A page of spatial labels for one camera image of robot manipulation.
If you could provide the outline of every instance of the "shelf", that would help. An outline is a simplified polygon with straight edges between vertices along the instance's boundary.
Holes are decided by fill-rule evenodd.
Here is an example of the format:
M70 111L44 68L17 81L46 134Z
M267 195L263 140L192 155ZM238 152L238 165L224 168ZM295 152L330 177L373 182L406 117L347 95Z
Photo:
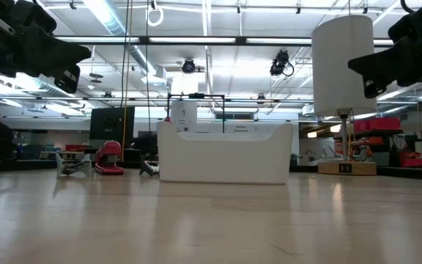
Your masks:
M395 129L395 130L385 130L385 129L374 129L370 131L363 131L363 132L357 132L355 134L356 139L363 138L364 136L393 136L398 135L400 133L403 133L403 130L401 129ZM341 136L335 136L333 139L341 139Z

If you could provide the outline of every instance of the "ceiling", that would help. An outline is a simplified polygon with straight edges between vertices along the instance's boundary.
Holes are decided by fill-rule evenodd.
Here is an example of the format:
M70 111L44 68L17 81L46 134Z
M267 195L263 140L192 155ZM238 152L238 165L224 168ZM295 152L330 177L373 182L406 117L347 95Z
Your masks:
M70 9L68 0L37 1L58 23L56 35L110 35L92 10L84 5L84 1L74 1L76 10ZM127 18L127 0L106 1L112 3L112 7L119 14L119 19L124 23ZM299 15L294 12L298 3L301 6ZM422 6L421 0L408 0L407 3L413 9ZM157 7L163 9L163 21L158 26L148 26L145 8L148 4L151 4L151 1L129 1L130 7L133 6L130 9L133 11L132 35L310 37L318 25L345 15L348 10L348 0L157 0ZM397 0L369 0L366 6L364 4L364 0L350 1L353 12L360 12L364 7L368 7L369 11L365 15L376 21L375 38L388 37L388 29L404 15ZM203 6L207 8L205 14L202 12ZM237 6L241 6L241 10L245 11L238 14ZM149 15L152 22L159 19L159 12L151 12ZM209 65L212 71L211 92L214 94L236 98L256 98L259 93L264 93L266 98L312 98L313 84L310 79L307 81L307 78L311 77L310 48L294 46L208 48L212 62ZM275 81L271 79L269 69L275 55L282 48L286 49L292 58L296 73L292 77ZM139 46L139 49L148 61L165 67L169 80L171 76L182 74L177 62L183 62L186 58L193 59L197 66L204 71L207 70L207 52L203 45L149 45ZM143 77L141 70L138 67L135 67L134 71L131 70L132 66L136 66L131 57L129 67L126 65L125 71L122 72L123 53L122 45L96 45L95 56L79 64L81 80L76 96L100 97L105 92L111 92L114 97L119 98L122 96L122 76L128 97L147 96L148 87L141 81ZM104 76L101 79L102 83L93 84L90 73ZM207 93L205 73L194 74L199 80L199 92ZM165 96L168 86L149 85L149 96L154 98ZM392 84L388 91L397 89L398 87ZM416 90L420 91L422 87L416 87ZM119 102L116 101L93 103L94 107L117 104ZM284 103L281 108L303 105L303 103Z

